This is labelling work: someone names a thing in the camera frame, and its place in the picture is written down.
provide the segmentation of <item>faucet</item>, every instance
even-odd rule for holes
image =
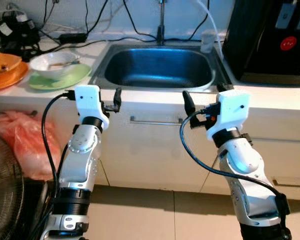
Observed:
[[[167,0],[158,0],[161,4],[161,14],[160,14],[160,25],[158,26],[158,31],[156,34],[156,42],[158,46],[165,45],[165,3]]]

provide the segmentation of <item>electric fan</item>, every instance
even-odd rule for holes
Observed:
[[[17,240],[24,200],[24,179],[14,153],[0,138],[0,240]]]

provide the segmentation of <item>white bowl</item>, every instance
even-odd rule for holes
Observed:
[[[51,52],[35,57],[30,61],[30,67],[43,77],[58,81],[59,78],[68,75],[75,65],[60,67],[49,67],[52,64],[65,64],[78,59],[78,56],[71,52]]]

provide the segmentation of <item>green plate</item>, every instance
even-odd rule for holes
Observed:
[[[33,89],[40,90],[64,89],[79,83],[89,73],[91,73],[91,67],[86,64],[75,65],[74,69],[68,75],[61,77],[59,81],[46,78],[34,72],[29,79],[29,85]]]

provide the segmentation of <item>cabinet handle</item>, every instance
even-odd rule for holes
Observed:
[[[293,184],[280,184],[276,179],[273,179],[273,184],[277,187],[291,187],[291,188],[300,188],[300,185],[293,185]]]
[[[150,125],[166,125],[166,126],[180,126],[183,122],[182,118],[178,118],[178,122],[167,121],[139,121],[135,120],[135,116],[130,116],[130,123],[132,124],[150,124]]]

